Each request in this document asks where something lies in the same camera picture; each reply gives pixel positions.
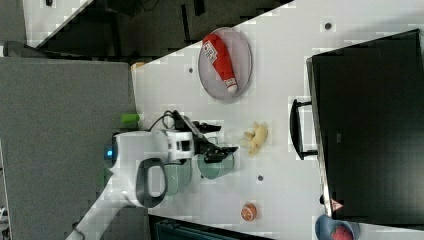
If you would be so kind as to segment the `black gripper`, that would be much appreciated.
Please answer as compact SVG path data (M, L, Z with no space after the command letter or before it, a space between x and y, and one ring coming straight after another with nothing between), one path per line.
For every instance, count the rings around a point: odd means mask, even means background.
M219 132L221 126L211 125L205 122L191 121L188 117L181 115L177 110L171 112L174 120L174 128L180 132L189 132L193 136L194 153L204 154L207 164L222 162L229 155L238 150L237 147L214 147L208 148L209 141L205 133Z

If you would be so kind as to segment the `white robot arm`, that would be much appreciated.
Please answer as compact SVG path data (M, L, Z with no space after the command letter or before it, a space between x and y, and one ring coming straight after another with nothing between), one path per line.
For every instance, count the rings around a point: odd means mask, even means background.
M196 156L204 157L208 164L221 163L237 151L235 147L219 147L205 137L219 131L218 126L193 123L176 110L165 114L173 119L171 129L152 127L113 136L111 177L66 240L100 240L122 208L159 205L168 188L157 196L152 194L149 174L154 168L165 175L168 166L187 166Z

